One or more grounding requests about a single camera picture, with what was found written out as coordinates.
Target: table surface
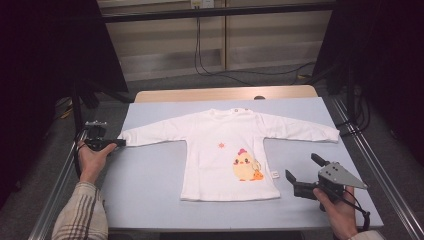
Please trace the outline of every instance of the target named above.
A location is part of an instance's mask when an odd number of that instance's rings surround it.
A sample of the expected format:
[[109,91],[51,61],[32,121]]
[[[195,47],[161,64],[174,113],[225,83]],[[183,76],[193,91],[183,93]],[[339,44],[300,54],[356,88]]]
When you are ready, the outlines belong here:
[[[294,98],[296,92],[300,98]],[[252,100],[256,96],[268,100]],[[123,130],[210,108],[240,106],[334,126],[325,104],[311,86],[149,91],[139,93],[136,102],[128,110]],[[271,168],[280,175],[288,169],[299,181],[317,180],[320,167],[310,159],[312,152],[329,161],[340,162],[359,177],[341,139],[337,144],[267,139],[265,149]],[[326,215],[318,209],[318,203],[294,197],[293,188],[284,176],[274,180],[281,193],[279,199],[181,201],[185,154],[185,142],[178,141],[123,149],[112,156],[116,161],[112,160],[102,189],[112,230],[299,230],[329,226]],[[286,160],[281,161],[282,154]],[[358,189],[356,195],[363,208],[371,211],[371,226],[382,226],[368,192]],[[362,225],[362,221],[362,216],[357,214],[358,225]]]

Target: electrical outlet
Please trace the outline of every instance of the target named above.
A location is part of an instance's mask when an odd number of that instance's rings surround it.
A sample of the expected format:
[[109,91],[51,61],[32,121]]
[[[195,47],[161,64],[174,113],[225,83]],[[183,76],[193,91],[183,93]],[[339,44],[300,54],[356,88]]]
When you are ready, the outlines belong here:
[[202,8],[202,0],[191,0],[191,9]]
[[215,1],[214,0],[203,0],[202,8],[214,8]]

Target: human hand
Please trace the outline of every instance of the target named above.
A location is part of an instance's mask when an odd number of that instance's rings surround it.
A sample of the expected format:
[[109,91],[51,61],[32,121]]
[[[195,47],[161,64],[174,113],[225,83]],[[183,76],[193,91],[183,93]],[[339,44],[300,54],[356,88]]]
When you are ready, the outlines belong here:
[[[343,194],[343,198],[351,203],[355,203],[353,189],[353,187],[346,186],[347,192]],[[330,220],[331,228],[338,239],[349,239],[358,234],[358,230],[356,229],[355,209],[353,207],[347,205],[343,201],[337,201],[333,204],[327,194],[319,188],[315,188],[313,192],[318,201],[324,206]]]
[[111,143],[98,152],[91,150],[83,141],[78,143],[78,147],[80,148],[78,152],[81,167],[80,182],[94,184],[106,164],[107,155],[116,148],[116,144]]

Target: shirt sleeve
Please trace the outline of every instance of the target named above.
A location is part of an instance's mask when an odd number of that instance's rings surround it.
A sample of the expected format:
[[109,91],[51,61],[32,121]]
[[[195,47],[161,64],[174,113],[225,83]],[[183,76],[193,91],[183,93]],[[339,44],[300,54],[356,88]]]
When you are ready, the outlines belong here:
[[127,146],[141,146],[165,141],[185,140],[195,124],[195,119],[196,114],[170,118],[123,131],[118,138],[126,140]]
[[377,231],[366,231],[356,234],[349,240],[384,240],[383,236]]
[[103,240],[107,237],[108,225],[99,189],[91,183],[79,182],[56,220],[52,239]]
[[268,114],[258,114],[256,121],[268,138],[335,143],[339,140],[339,130],[318,123]]

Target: cartoon chick print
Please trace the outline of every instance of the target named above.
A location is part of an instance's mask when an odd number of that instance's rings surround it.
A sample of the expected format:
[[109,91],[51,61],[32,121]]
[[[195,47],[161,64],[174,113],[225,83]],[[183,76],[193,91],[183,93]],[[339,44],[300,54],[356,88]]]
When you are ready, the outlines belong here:
[[253,159],[246,150],[243,148],[240,149],[233,162],[234,174],[240,179],[240,181],[262,180],[264,175],[260,172],[260,170],[261,164],[256,159]]

